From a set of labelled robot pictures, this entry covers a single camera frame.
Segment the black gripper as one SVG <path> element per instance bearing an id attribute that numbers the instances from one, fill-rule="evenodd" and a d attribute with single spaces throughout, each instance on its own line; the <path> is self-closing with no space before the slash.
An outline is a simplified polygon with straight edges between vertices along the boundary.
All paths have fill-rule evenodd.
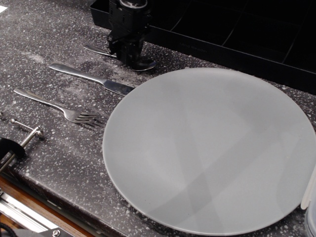
<path id="1" fill-rule="evenodd" d="M 109 1 L 109 50 L 125 65 L 141 66 L 141 51 L 151 20 L 151 0 Z"/>

